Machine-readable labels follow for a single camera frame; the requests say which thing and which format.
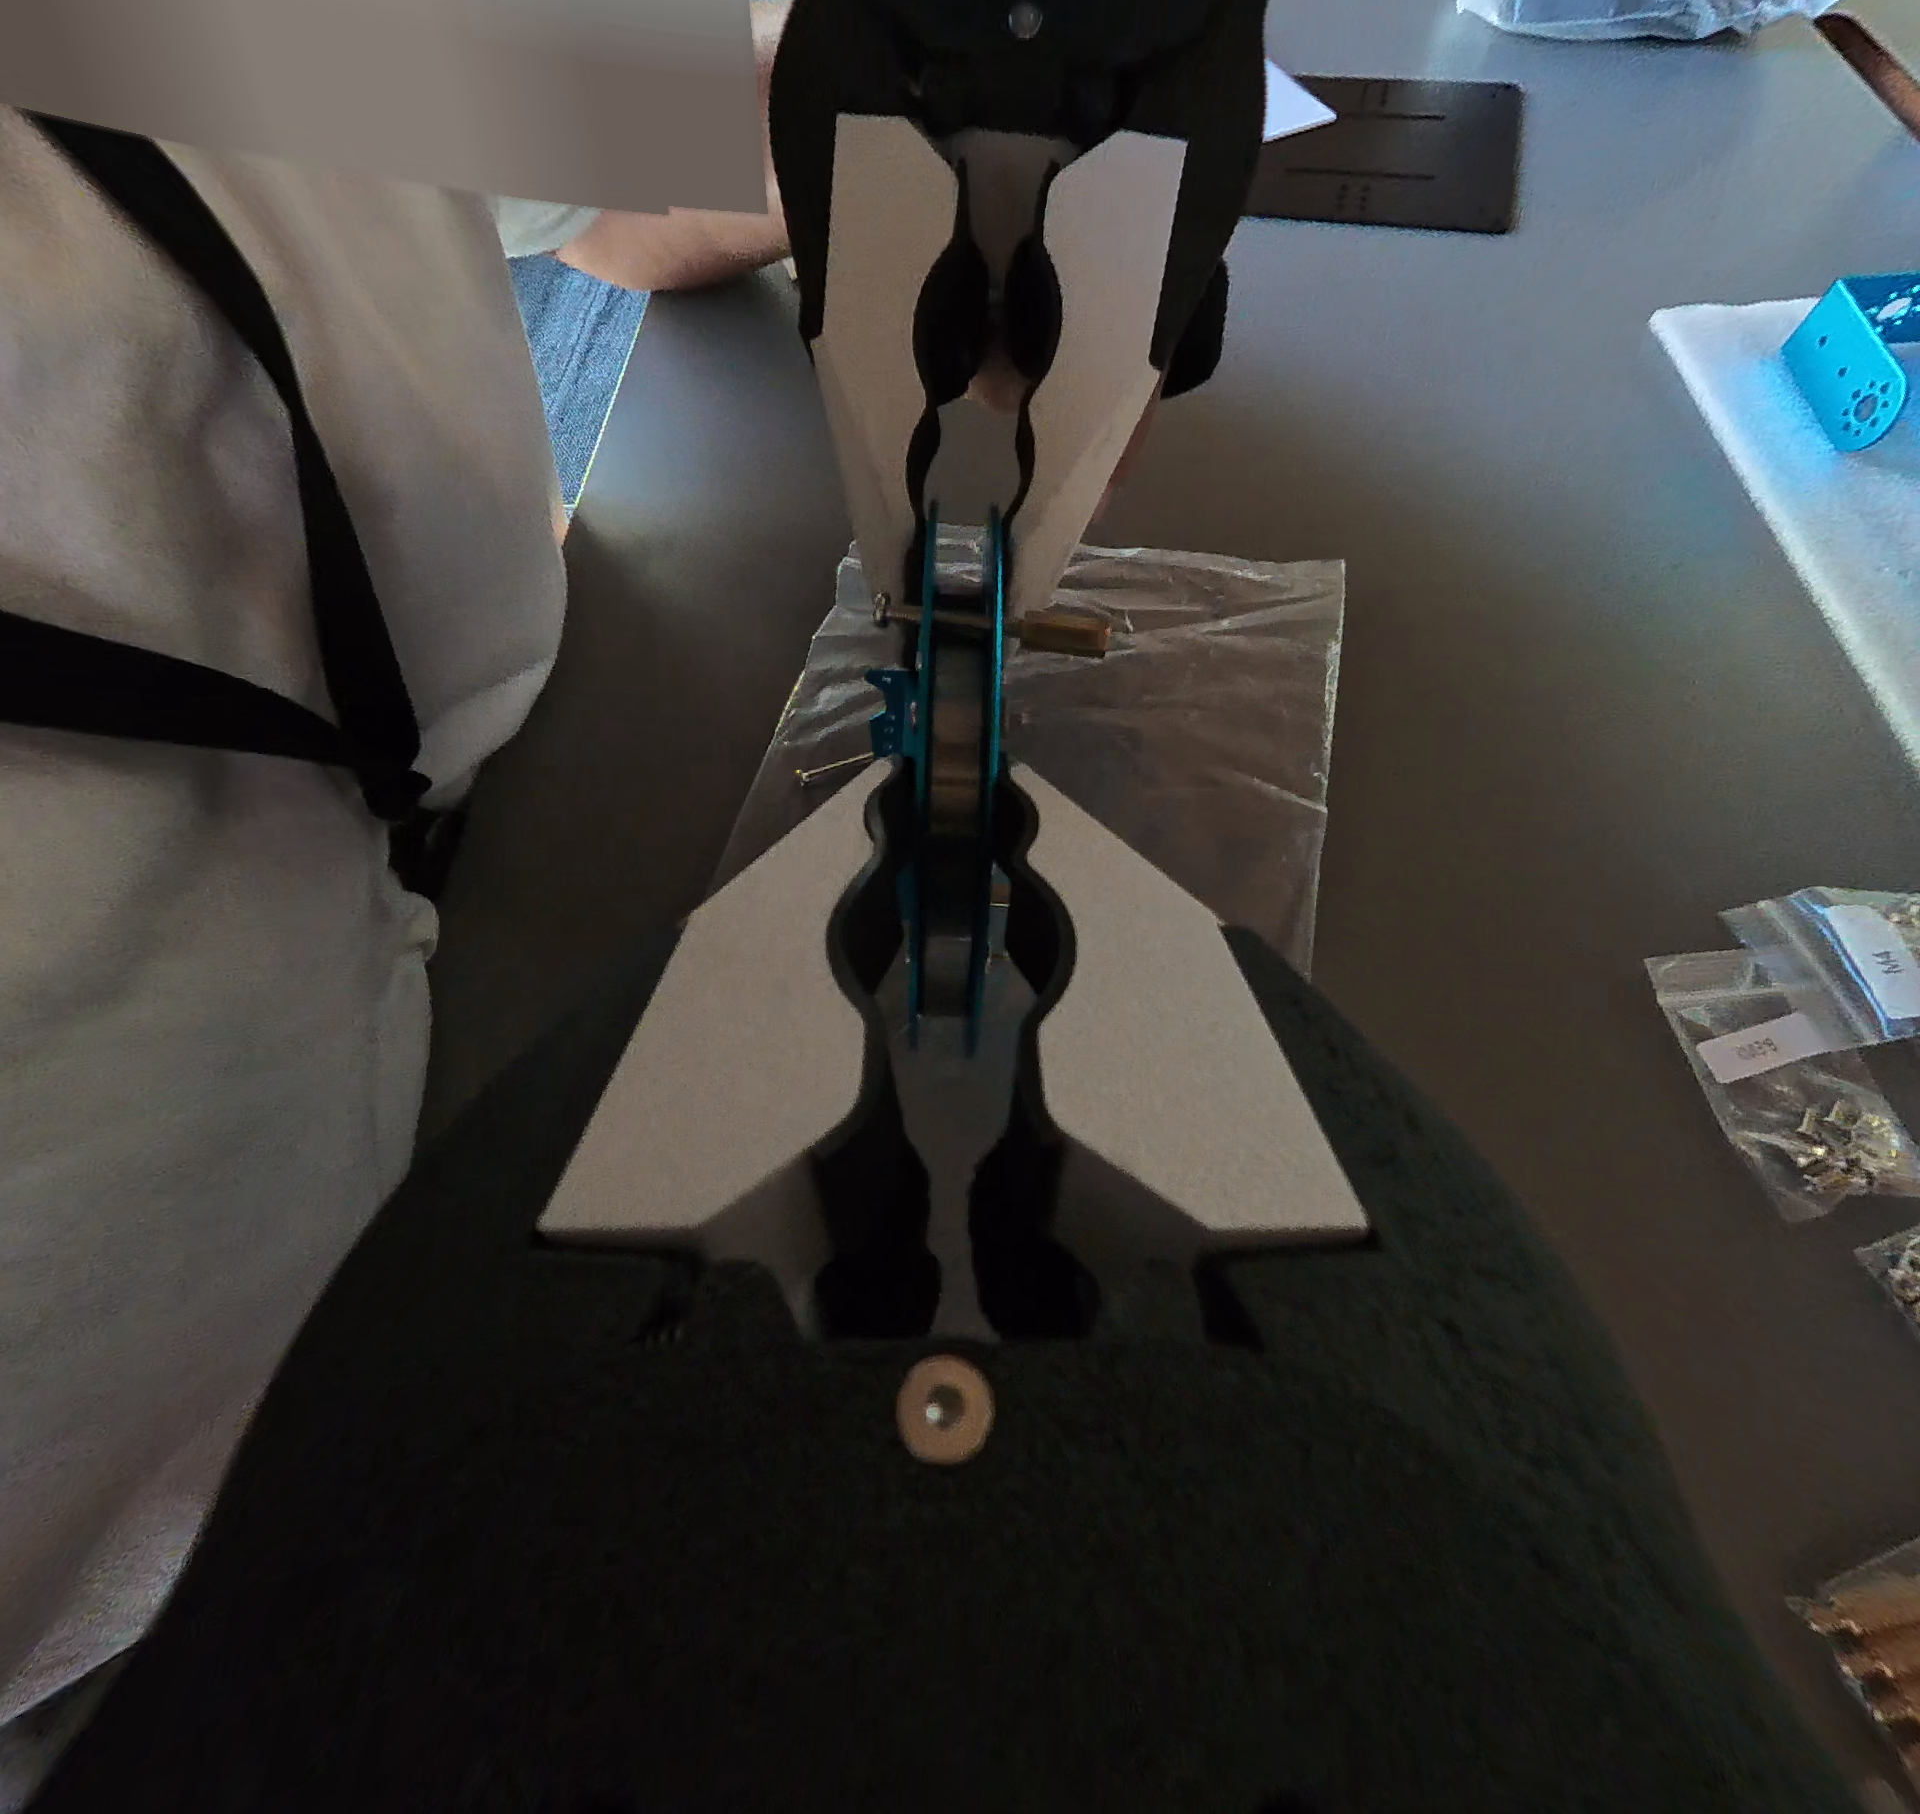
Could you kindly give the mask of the white foam sheet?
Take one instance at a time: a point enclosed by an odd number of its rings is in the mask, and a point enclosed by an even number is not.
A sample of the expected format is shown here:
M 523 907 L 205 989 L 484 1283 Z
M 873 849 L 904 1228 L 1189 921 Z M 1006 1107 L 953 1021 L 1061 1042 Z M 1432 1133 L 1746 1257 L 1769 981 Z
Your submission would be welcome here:
M 1907 761 L 1918 761 L 1918 342 L 1907 402 L 1863 454 L 1836 454 L 1782 364 L 1817 297 L 1691 303 L 1648 320 L 1708 433 L 1823 612 Z

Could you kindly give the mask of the pile of small hardware bags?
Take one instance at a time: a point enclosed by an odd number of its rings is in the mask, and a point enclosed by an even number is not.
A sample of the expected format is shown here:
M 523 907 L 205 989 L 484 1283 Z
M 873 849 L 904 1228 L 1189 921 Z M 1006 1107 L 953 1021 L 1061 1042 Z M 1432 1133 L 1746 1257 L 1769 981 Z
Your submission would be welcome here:
M 1727 1146 L 1790 1222 L 1848 1203 L 1918 1204 L 1918 893 L 1806 887 L 1733 907 L 1727 952 L 1642 964 Z M 1845 1570 L 1791 1613 L 1918 1795 L 1918 1538 Z

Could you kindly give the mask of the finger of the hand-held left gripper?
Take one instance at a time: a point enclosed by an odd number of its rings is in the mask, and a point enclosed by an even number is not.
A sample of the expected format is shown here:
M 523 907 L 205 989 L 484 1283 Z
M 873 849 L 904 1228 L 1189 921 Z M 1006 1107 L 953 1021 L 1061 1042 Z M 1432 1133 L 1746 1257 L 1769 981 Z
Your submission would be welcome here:
M 1186 142 L 1111 135 L 1049 179 L 1037 238 L 1061 336 L 1026 402 L 1032 478 L 1010 509 L 1007 606 L 1047 606 L 1156 394 L 1152 342 Z
M 833 127 L 824 324 L 812 364 L 864 590 L 889 606 L 922 597 L 910 549 L 922 509 L 910 446 L 937 417 L 916 357 L 916 312 L 949 244 L 965 232 L 959 169 L 901 117 L 842 114 Z

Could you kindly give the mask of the clear plastic bag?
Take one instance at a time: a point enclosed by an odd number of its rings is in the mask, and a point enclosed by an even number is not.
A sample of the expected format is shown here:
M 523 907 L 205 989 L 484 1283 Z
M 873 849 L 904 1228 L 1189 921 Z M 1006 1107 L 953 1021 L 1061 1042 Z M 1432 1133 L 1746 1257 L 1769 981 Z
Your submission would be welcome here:
M 1223 921 L 1311 972 L 1341 561 L 1083 545 L 1055 603 L 1104 658 L 1016 652 L 1006 743 Z

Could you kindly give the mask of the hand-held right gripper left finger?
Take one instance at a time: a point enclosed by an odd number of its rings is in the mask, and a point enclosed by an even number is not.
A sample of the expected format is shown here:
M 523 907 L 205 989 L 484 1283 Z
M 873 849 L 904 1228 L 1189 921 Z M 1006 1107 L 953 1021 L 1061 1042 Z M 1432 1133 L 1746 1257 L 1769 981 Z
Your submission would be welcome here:
M 931 1182 L 877 981 L 901 943 L 873 761 L 684 924 L 538 1233 L 763 1264 L 813 1337 L 922 1337 Z

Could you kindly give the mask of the black metal plate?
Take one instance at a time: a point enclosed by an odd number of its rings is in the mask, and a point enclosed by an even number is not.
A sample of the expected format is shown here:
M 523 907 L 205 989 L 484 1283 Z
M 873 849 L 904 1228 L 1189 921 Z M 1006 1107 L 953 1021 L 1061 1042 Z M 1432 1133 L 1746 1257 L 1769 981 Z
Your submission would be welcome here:
M 1524 90 L 1512 80 L 1301 75 L 1335 123 L 1262 145 L 1244 217 L 1506 235 Z

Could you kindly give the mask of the blue metal u bracket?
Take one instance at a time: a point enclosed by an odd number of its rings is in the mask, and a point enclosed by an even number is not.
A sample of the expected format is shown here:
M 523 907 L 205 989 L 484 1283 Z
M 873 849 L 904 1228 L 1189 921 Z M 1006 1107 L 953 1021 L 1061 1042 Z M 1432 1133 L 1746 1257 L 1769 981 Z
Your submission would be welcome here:
M 1782 364 L 1836 454 L 1876 446 L 1907 402 L 1918 270 L 1840 276 L 1782 342 Z

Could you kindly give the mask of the blue round turntable assembly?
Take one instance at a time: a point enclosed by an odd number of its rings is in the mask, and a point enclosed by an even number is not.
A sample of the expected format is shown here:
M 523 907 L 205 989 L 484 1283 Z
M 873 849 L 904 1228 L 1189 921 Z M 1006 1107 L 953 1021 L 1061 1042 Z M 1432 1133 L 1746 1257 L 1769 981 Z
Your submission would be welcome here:
M 977 581 L 943 581 L 939 509 L 927 509 L 912 557 L 919 600 L 873 593 L 870 623 L 910 630 L 894 667 L 870 670 L 882 712 L 870 722 L 877 761 L 901 761 L 904 813 L 885 822 L 904 928 L 910 1037 L 927 1021 L 956 1021 L 977 1051 L 992 955 L 997 797 L 1006 766 L 1006 578 L 1007 527 L 998 508 L 977 533 Z

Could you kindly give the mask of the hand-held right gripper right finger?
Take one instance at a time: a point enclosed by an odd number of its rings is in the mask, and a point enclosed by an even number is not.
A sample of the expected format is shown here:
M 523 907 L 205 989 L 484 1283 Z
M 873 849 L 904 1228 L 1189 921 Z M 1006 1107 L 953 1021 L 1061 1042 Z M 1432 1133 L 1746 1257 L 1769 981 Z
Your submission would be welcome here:
M 1080 1340 L 1149 1276 L 1359 1246 L 1344 1171 L 1232 928 L 1028 766 L 998 785 L 1006 952 L 1032 1001 L 971 1174 L 971 1279 L 1006 1343 Z

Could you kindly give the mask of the grey desk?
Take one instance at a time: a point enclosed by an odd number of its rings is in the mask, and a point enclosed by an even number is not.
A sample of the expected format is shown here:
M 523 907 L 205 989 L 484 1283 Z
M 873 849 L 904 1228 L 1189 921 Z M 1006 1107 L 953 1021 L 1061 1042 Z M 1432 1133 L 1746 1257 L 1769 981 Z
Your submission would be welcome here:
M 1277 0 L 1266 35 L 1296 75 L 1520 84 L 1518 227 L 1244 227 L 1223 364 L 1101 527 L 1344 561 L 1311 975 L 1529 1204 L 1769 1662 L 1891 1777 L 1782 1600 L 1918 1532 L 1918 1340 L 1855 1264 L 1907 1215 L 1776 1221 L 1642 957 L 1915 887 L 1918 779 L 1645 320 L 1912 264 L 1918 145 L 1799 23 L 1572 47 Z M 842 551 L 784 273 L 649 303 L 445 907 L 423 1131 L 704 894 Z

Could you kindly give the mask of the person's left forearm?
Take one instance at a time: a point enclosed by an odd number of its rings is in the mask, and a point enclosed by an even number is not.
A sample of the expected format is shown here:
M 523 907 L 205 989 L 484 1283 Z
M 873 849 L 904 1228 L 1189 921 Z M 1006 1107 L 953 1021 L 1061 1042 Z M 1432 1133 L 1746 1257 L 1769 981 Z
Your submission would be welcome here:
M 700 293 L 788 259 L 778 212 L 600 212 L 558 250 L 575 270 L 627 293 Z

